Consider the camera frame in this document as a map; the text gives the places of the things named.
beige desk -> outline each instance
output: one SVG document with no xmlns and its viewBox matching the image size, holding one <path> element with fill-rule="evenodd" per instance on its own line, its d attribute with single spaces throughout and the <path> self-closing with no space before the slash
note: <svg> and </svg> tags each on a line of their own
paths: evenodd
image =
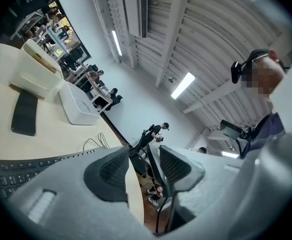
<svg viewBox="0 0 292 240">
<path fill-rule="evenodd" d="M 18 52 L 12 46 L 0 44 L 0 160 L 39 159 L 75 153 L 83 150 L 87 139 L 97 141 L 100 132 L 104 133 L 111 148 L 121 146 L 102 118 L 92 126 L 70 124 L 57 93 L 38 100 L 34 137 L 12 132 L 12 117 L 19 93 L 9 87 L 9 80 Z M 85 145 L 87 150 L 96 147 L 93 141 Z M 143 224 L 142 193 L 130 161 L 125 180 L 129 210 Z"/>
</svg>

ceiling light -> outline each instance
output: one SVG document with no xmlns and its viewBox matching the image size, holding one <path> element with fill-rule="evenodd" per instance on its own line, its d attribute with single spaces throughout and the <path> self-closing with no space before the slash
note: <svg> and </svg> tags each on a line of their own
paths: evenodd
<svg viewBox="0 0 292 240">
<path fill-rule="evenodd" d="M 222 151 L 221 152 L 223 156 L 225 157 L 230 157 L 230 158 L 238 158 L 238 154 L 234 154 L 234 153 L 229 153 L 229 152 L 226 152 L 226 151 Z"/>
<path fill-rule="evenodd" d="M 116 44 L 119 56 L 122 56 L 122 51 L 121 51 L 121 48 L 120 48 L 120 44 L 118 43 L 117 35 L 116 35 L 116 32 L 114 30 L 112 31 L 112 35 L 114 36 L 114 40 L 115 40 L 115 44 Z"/>
<path fill-rule="evenodd" d="M 174 90 L 174 92 L 172 93 L 172 97 L 175 99 L 177 99 L 177 97 L 179 95 L 181 95 L 181 93 L 183 91 L 185 91 L 185 89 L 195 80 L 195 76 L 193 76 L 191 73 L 187 73 L 187 75 L 184 77 L 184 79 L 181 81 L 181 83 L 177 86 L 177 88 Z"/>
</svg>

dark blue shirt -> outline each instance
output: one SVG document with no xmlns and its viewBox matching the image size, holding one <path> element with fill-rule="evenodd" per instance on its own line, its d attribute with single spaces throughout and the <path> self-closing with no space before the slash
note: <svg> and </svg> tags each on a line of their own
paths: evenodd
<svg viewBox="0 0 292 240">
<path fill-rule="evenodd" d="M 257 136 L 246 144 L 241 157 L 244 158 L 249 151 L 261 149 L 267 142 L 279 138 L 284 134 L 285 130 L 280 116 L 278 113 L 270 113 L 261 126 Z"/>
</svg>

ear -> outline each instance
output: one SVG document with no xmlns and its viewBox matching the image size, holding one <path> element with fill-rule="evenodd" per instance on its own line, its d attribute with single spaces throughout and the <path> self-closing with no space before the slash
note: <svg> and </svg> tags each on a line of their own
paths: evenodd
<svg viewBox="0 0 292 240">
<path fill-rule="evenodd" d="M 274 50 L 269 51 L 269 57 L 276 63 L 278 63 L 279 58 Z"/>
</svg>

white ceiling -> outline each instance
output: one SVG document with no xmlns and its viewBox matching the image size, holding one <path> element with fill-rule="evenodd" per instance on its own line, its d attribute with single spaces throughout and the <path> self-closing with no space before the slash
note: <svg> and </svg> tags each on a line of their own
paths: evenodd
<svg viewBox="0 0 292 240">
<path fill-rule="evenodd" d="M 148 37 L 132 38 L 123 0 L 107 1 L 122 60 L 148 72 L 154 86 L 165 87 L 167 95 L 187 72 L 196 76 L 176 106 L 204 128 L 218 131 L 222 119 L 242 128 L 254 126 L 271 111 L 264 99 L 231 83 L 232 63 L 245 61 L 254 49 L 273 48 L 286 66 L 292 63 L 292 42 L 286 41 L 291 33 L 269 20 L 256 2 L 148 0 Z M 210 144 L 217 150 L 233 146 L 228 139 Z"/>
</svg>

